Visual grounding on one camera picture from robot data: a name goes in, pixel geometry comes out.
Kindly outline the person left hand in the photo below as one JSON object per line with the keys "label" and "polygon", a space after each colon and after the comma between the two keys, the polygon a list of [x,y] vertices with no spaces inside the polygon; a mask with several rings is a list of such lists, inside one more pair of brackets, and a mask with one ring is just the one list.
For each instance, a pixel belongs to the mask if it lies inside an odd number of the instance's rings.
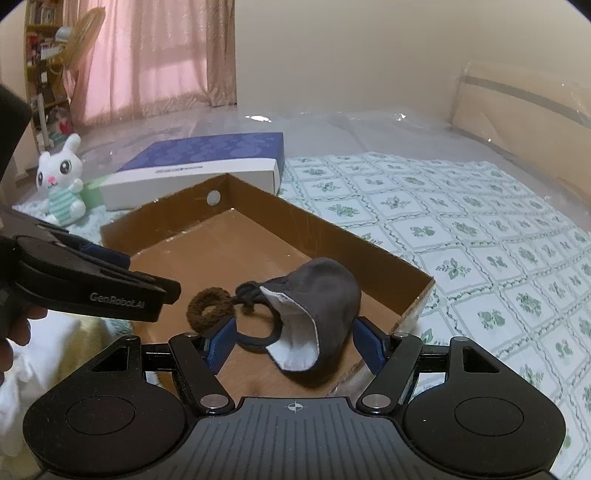
{"label": "person left hand", "polygon": [[1,382],[5,373],[12,368],[14,351],[12,344],[26,346],[31,339],[30,320],[39,320],[47,316],[48,310],[39,306],[27,308],[12,324],[8,336],[0,342]]}

